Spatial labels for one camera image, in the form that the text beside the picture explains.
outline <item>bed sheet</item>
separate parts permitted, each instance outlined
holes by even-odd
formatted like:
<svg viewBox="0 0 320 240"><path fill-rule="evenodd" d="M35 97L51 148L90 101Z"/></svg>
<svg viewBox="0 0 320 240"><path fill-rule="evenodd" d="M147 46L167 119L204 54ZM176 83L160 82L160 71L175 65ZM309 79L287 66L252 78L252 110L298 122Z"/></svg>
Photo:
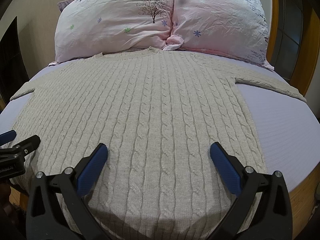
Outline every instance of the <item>bed sheet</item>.
<svg viewBox="0 0 320 240"><path fill-rule="evenodd" d="M274 71L246 62L206 54L285 82ZM70 62L42 69L31 80ZM271 90L237 84L255 122L268 173L280 170L288 190L302 182L320 161L320 124L306 103ZM11 101L0 114L0 134L9 131L30 94Z"/></svg>

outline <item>sweater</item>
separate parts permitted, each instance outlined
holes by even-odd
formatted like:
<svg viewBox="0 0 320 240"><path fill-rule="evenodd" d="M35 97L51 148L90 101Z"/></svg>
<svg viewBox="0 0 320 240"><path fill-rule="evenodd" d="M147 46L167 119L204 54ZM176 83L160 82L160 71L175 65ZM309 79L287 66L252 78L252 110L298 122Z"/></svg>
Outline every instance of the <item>sweater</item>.
<svg viewBox="0 0 320 240"><path fill-rule="evenodd" d="M210 145L218 141L243 166L267 171L236 83L305 101L286 83L192 52L149 48L72 62L12 97L32 93L11 144L41 138L13 182L28 190L38 171L61 173L104 143L107 163L85 198L103 228L119 239L205 239L234 201Z"/></svg>

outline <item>bolt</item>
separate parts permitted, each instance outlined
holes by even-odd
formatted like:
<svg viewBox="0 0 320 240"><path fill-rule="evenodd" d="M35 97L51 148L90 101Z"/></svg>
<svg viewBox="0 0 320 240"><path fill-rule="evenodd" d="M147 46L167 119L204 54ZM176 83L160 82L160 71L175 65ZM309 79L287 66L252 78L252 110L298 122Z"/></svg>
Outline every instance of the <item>bolt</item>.
<svg viewBox="0 0 320 240"><path fill-rule="evenodd" d="M71 167L67 167L65 170L64 170L64 173L65 174L71 174L73 172L73 168Z"/></svg>
<svg viewBox="0 0 320 240"><path fill-rule="evenodd" d="M253 173L254 169L251 166L246 166L245 168L246 173Z"/></svg>
<svg viewBox="0 0 320 240"><path fill-rule="evenodd" d="M39 172L36 174L36 178L37 178L37 179L42 178L42 176L43 176L43 172L42 172L42 171L39 171Z"/></svg>
<svg viewBox="0 0 320 240"><path fill-rule="evenodd" d="M281 177L282 177L281 171L275 171L275 175L276 175L278 178L281 178Z"/></svg>

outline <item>blue pad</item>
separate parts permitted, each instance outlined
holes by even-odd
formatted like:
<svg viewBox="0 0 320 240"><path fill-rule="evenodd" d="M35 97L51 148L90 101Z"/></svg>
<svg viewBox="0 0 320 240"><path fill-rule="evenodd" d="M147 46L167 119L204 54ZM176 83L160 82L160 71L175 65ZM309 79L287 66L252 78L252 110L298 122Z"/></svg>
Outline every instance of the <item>blue pad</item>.
<svg viewBox="0 0 320 240"><path fill-rule="evenodd" d="M77 195L82 197L87 195L92 188L92 185L99 177L104 164L108 158L108 149L103 144L91 158L89 163L81 172L77 180Z"/></svg>
<svg viewBox="0 0 320 240"><path fill-rule="evenodd" d="M210 157L218 169L220 176L228 187L228 190L239 197L241 193L241 178L228 158L216 143L210 147Z"/></svg>
<svg viewBox="0 0 320 240"><path fill-rule="evenodd" d="M0 134L0 146L5 145L8 142L11 142L15 139L17 133L15 130L11 130L9 132L5 132Z"/></svg>

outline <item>blue flower print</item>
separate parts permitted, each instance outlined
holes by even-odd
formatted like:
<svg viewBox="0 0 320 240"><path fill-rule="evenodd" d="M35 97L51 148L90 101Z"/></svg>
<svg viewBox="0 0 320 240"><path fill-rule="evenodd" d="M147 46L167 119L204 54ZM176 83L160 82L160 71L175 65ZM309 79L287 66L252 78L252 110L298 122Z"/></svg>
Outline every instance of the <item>blue flower print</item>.
<svg viewBox="0 0 320 240"><path fill-rule="evenodd" d="M200 33L201 33L200 31L196 30L193 34L194 34L195 36L199 37L199 36L201 36Z"/></svg>

